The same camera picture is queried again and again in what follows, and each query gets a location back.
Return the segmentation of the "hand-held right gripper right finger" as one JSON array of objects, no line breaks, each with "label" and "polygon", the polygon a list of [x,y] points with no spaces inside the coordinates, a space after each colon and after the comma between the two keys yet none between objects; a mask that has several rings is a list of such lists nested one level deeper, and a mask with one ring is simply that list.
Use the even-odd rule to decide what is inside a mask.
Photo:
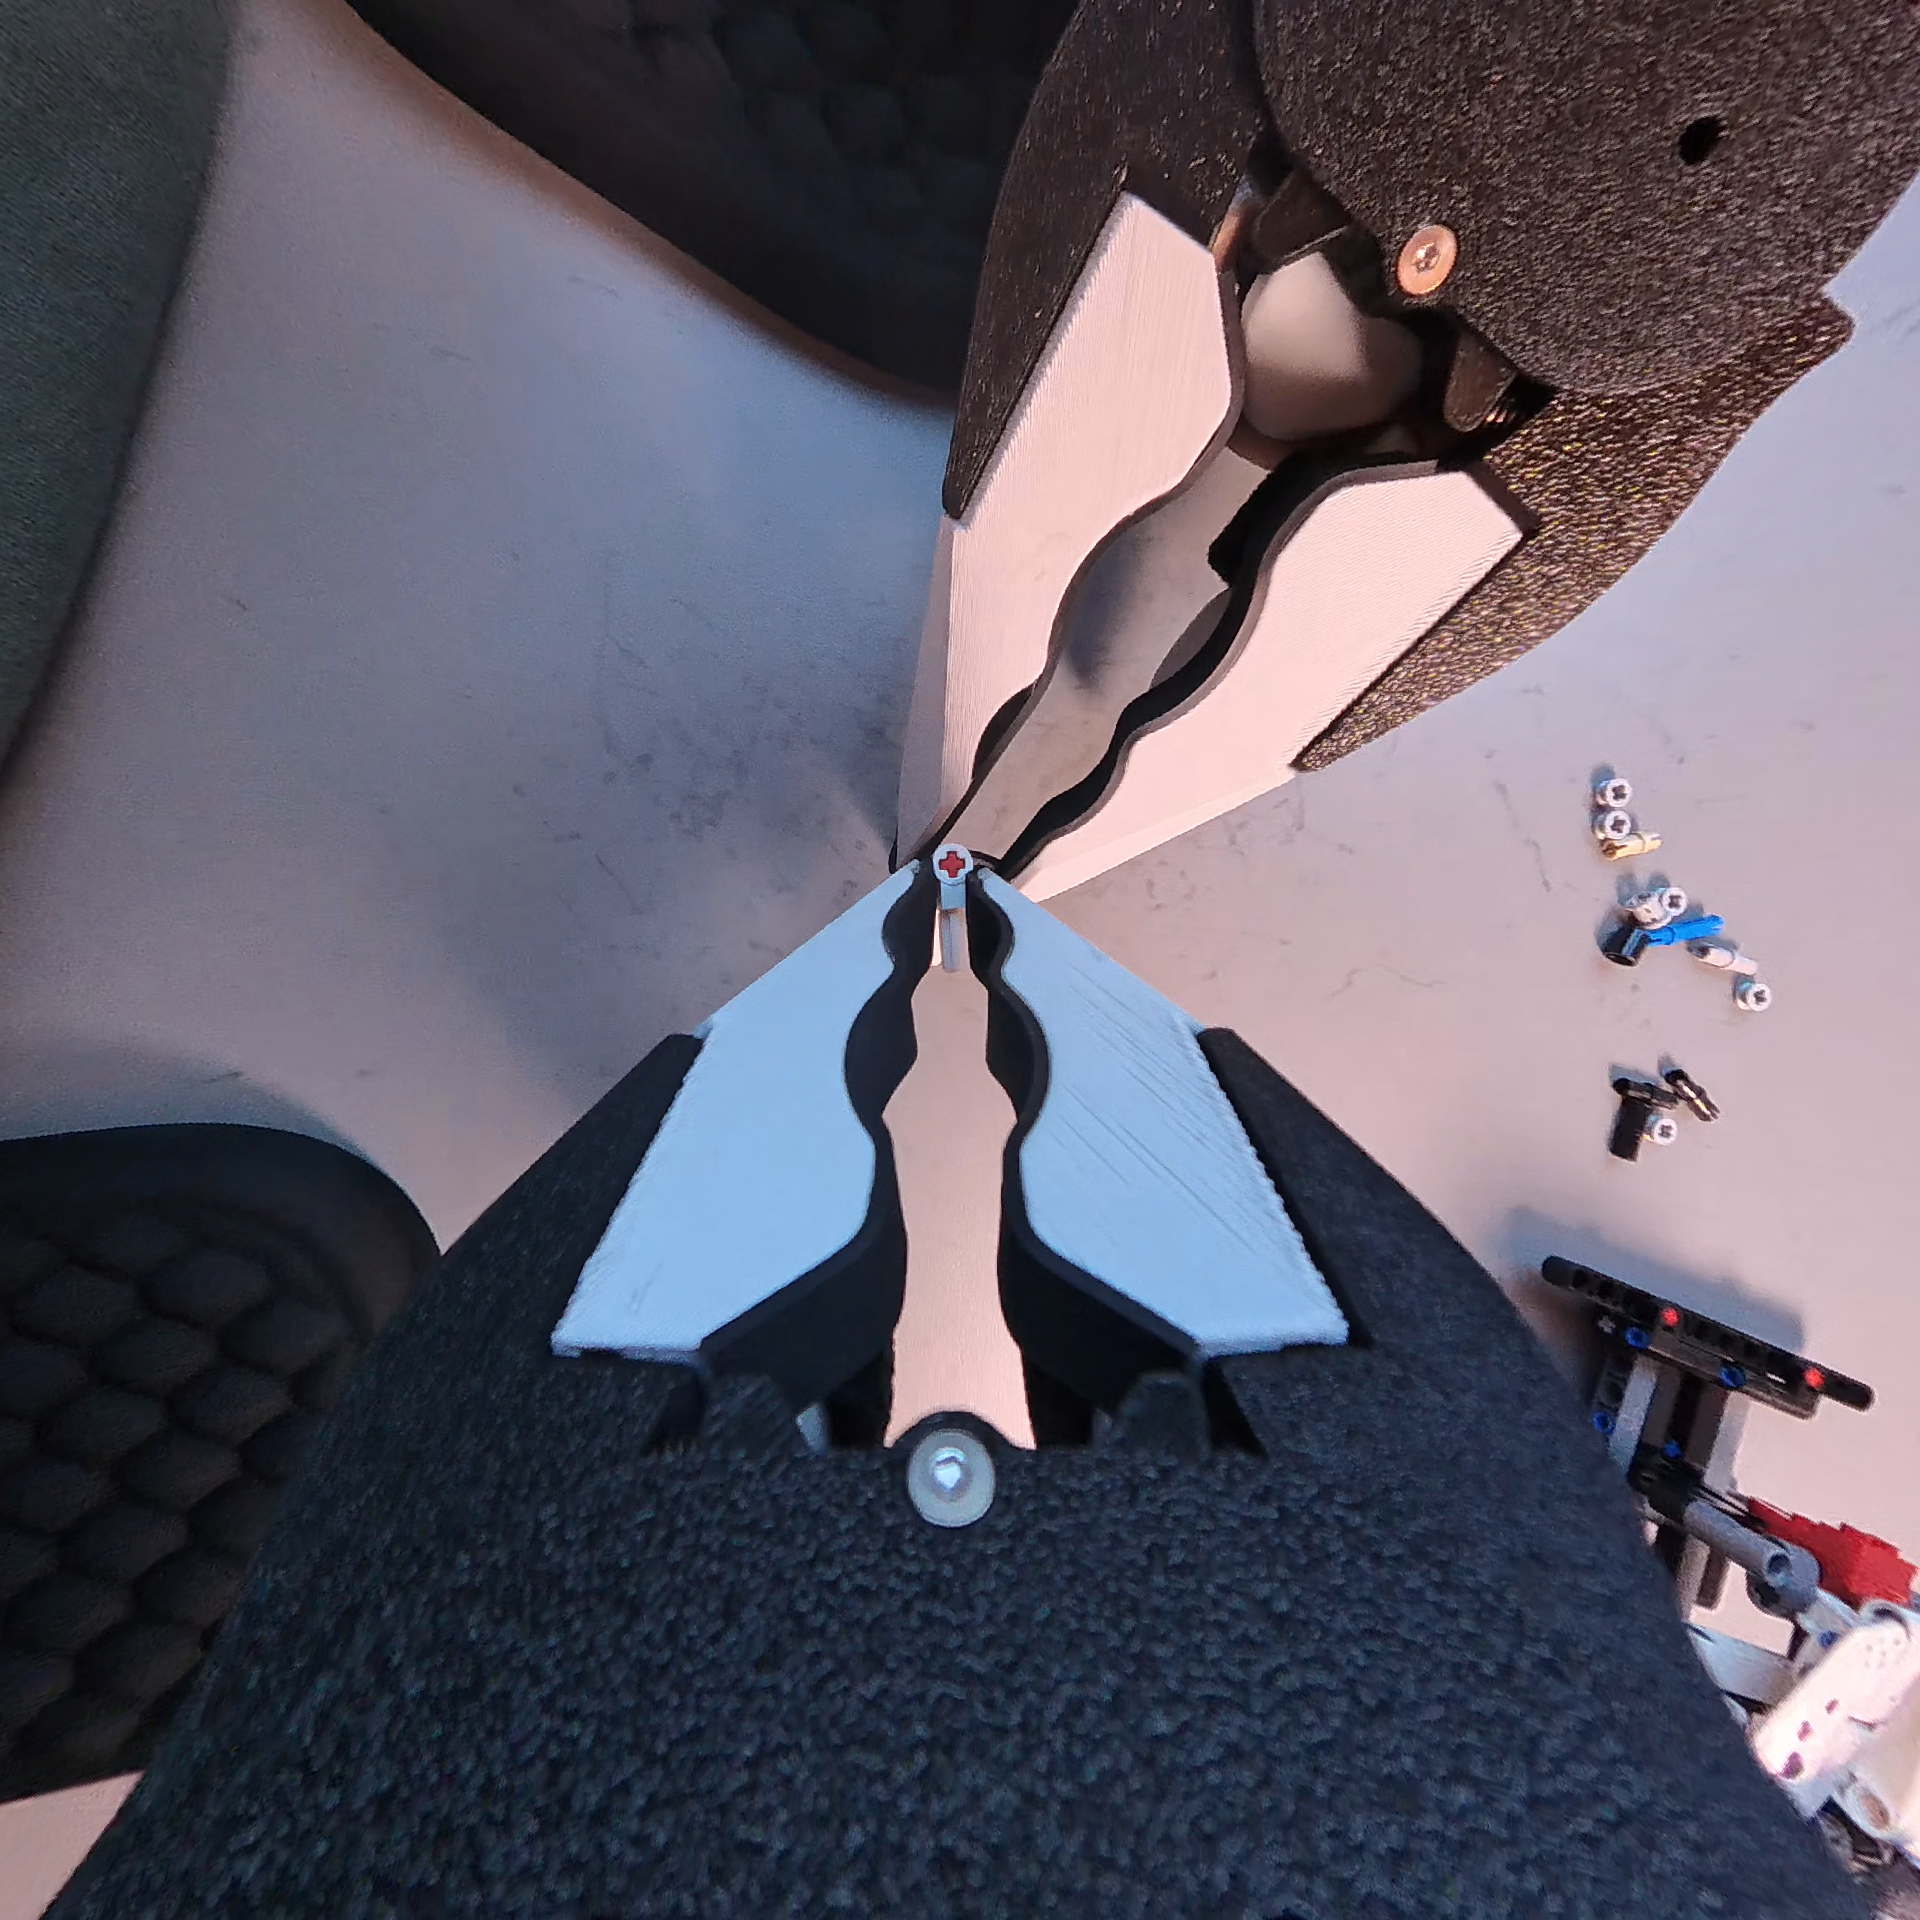
[{"label": "hand-held right gripper right finger", "polygon": [[1354,1336],[1200,1027],[999,873],[968,873],[999,1157],[999,1317],[1037,1449],[1084,1449],[1140,1380]]}]

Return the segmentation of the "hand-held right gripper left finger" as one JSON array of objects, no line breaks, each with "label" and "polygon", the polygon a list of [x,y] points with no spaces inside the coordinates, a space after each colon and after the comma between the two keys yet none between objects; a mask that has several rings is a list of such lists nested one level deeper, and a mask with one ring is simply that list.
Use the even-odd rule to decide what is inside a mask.
[{"label": "hand-held right gripper left finger", "polygon": [[892,1429],[905,1218],[884,1104],[917,1066],[932,873],[900,871],[697,1027],[551,1329],[558,1360],[770,1380],[832,1449]]}]

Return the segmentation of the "cluster of small lego pieces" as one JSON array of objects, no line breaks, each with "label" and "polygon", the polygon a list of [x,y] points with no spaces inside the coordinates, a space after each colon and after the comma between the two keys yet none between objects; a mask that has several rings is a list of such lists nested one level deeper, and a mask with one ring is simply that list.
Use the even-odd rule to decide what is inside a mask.
[{"label": "cluster of small lego pieces", "polygon": [[[1616,767],[1599,767],[1586,785],[1586,833],[1616,865],[1638,865],[1663,850],[1663,833],[1646,828],[1633,815],[1633,785]],[[1672,879],[1625,879],[1616,919],[1599,937],[1599,954],[1633,969],[1657,950],[1680,950],[1696,966],[1720,969],[1733,1012],[1742,1014],[1766,1014],[1776,1004],[1760,959],[1723,937],[1723,915],[1700,911],[1700,898],[1687,898]],[[1657,1071],[1616,1071],[1616,1103],[1616,1160],[1638,1160],[1649,1146],[1680,1143],[1680,1117],[1720,1119],[1708,1087],[1672,1054],[1663,1054]]]}]

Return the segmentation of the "person's green sweatshirt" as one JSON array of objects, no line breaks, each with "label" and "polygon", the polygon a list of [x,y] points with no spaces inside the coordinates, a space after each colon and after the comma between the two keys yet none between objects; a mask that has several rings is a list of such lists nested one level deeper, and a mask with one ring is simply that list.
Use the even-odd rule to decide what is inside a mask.
[{"label": "person's green sweatshirt", "polygon": [[86,600],[197,233],[218,0],[0,8],[0,750]]}]

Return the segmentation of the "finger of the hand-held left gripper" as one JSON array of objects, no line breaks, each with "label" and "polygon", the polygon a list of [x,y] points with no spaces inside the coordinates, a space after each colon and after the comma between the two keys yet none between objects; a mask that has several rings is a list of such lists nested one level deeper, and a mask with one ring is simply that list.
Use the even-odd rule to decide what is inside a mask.
[{"label": "finger of the hand-held left gripper", "polygon": [[1237,419],[1237,321],[1213,249],[1122,191],[1065,316],[1049,328],[968,504],[946,512],[900,766],[897,855],[983,824],[977,756],[1027,692],[983,785],[1043,740],[1043,688],[1065,653],[1073,604],[1102,550],[1177,498]]},{"label": "finger of the hand-held left gripper", "polygon": [[1309,461],[1213,541],[1200,646],[1136,692],[999,873],[1049,898],[1294,780],[1298,756],[1440,631],[1540,516],[1490,461]]}]

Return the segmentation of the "white lego monster truck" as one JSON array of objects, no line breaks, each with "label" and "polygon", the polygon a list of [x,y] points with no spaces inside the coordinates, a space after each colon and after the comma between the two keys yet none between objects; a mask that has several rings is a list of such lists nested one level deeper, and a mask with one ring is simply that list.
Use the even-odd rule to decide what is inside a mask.
[{"label": "white lego monster truck", "polygon": [[1877,1391],[1583,1264],[1549,1257],[1544,1283],[1593,1311],[1593,1429],[1633,1489],[1696,1655],[1750,1757],[1829,1838],[1877,1915],[1913,1915],[1913,1564],[1877,1534],[1733,1489],[1750,1407],[1865,1413]]}]

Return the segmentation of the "black wrist rest pad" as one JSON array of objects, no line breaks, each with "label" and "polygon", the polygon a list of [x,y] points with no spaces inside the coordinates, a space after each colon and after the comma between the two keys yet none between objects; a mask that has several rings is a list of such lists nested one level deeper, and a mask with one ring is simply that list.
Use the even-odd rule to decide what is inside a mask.
[{"label": "black wrist rest pad", "polygon": [[492,124],[856,362],[953,392],[1065,0],[358,0]]},{"label": "black wrist rest pad", "polygon": [[372,1160],[261,1128],[0,1146],[0,1797],[139,1768],[349,1371],[432,1270]]}]

